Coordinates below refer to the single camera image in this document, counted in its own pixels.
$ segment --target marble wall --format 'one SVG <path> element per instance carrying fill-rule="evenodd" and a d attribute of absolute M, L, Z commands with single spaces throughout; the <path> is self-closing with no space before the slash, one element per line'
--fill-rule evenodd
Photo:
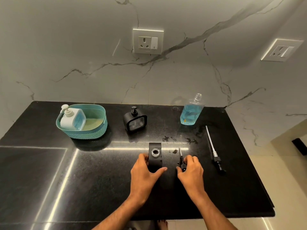
<path fill-rule="evenodd" d="M 256 152 L 307 116 L 307 43 L 286 62 L 260 61 L 275 37 L 307 39 L 306 8 L 305 0 L 0 0 L 0 137 L 33 100 L 179 105 L 200 92 L 207 106 L 227 106 Z M 134 54 L 134 27 L 163 29 L 163 53 Z"/>

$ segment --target electrical outlet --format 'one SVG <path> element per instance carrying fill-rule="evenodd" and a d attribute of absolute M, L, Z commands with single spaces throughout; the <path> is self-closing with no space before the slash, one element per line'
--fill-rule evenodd
<path fill-rule="evenodd" d="M 133 52 L 161 54 L 164 31 L 133 29 Z"/>
<path fill-rule="evenodd" d="M 268 48 L 261 60 L 286 61 L 303 42 L 303 40 L 277 38 Z"/>
<path fill-rule="evenodd" d="M 150 49 L 151 46 L 151 37 L 138 37 L 138 48 Z"/>

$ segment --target beige floor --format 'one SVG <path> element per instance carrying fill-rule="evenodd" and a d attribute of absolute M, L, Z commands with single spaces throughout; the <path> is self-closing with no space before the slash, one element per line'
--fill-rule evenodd
<path fill-rule="evenodd" d="M 250 155 L 275 205 L 273 218 L 230 219 L 239 230 L 307 229 L 307 156 L 291 140 L 307 134 L 307 120 Z M 169 220 L 169 230 L 207 229 L 203 220 Z"/>

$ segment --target person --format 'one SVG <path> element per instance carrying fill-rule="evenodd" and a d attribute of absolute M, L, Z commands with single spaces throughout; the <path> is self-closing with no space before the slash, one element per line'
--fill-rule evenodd
<path fill-rule="evenodd" d="M 188 155 L 185 172 L 177 167 L 177 176 L 183 184 L 190 199 L 201 213 L 208 230 L 237 230 L 237 228 L 217 209 L 204 189 L 203 168 L 196 156 Z M 104 219 L 93 230 L 123 230 L 134 213 L 146 202 L 152 187 L 158 178 L 167 170 L 158 169 L 155 173 L 147 168 L 148 154 L 141 153 L 131 169 L 130 195 L 123 204 Z M 158 221 L 160 230 L 167 230 L 165 220 Z"/>

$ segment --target teal basket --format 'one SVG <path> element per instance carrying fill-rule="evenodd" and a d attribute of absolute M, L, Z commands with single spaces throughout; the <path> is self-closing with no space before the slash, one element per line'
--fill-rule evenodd
<path fill-rule="evenodd" d="M 98 127 L 91 130 L 64 130 L 61 128 L 60 125 L 60 120 L 62 119 L 64 112 L 64 110 L 61 110 L 58 118 L 56 119 L 56 126 L 62 131 L 64 131 L 66 135 L 74 139 L 97 139 L 106 132 L 106 128 L 108 127 L 108 121 L 106 119 L 106 110 L 102 106 L 96 104 L 73 104 L 69 107 L 82 109 L 87 119 L 103 119 L 103 122 Z"/>

